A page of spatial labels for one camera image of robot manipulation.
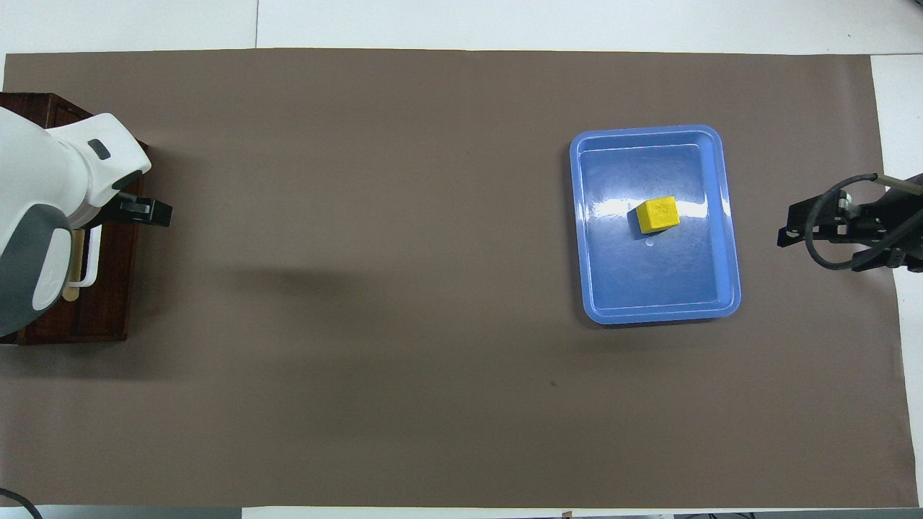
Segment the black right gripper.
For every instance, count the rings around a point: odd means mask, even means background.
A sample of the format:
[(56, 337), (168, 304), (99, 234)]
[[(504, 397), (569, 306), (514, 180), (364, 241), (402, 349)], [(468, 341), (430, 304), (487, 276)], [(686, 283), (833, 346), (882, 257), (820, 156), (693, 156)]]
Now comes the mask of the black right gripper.
[[(787, 224), (779, 229), (776, 246), (784, 249), (804, 241), (805, 230), (808, 229), (808, 217), (820, 199), (821, 196), (808, 198), (788, 208)], [(896, 231), (922, 207), (920, 196), (891, 188), (874, 203), (858, 206), (858, 213), (847, 220), (847, 227), (845, 227), (845, 212), (842, 207), (844, 199), (845, 191), (840, 190), (821, 204), (818, 215), (814, 219), (814, 226), (811, 227), (815, 240), (844, 244), (845, 237), (847, 237), (849, 243), (872, 247), (888, 234)], [(845, 229), (845, 234), (840, 233), (841, 227)], [(916, 228), (904, 234), (902, 240), (880, 251), (869, 262), (850, 269), (854, 272), (863, 272), (863, 270), (875, 268), (896, 269), (900, 267), (906, 268), (909, 272), (922, 272), (920, 222)]]

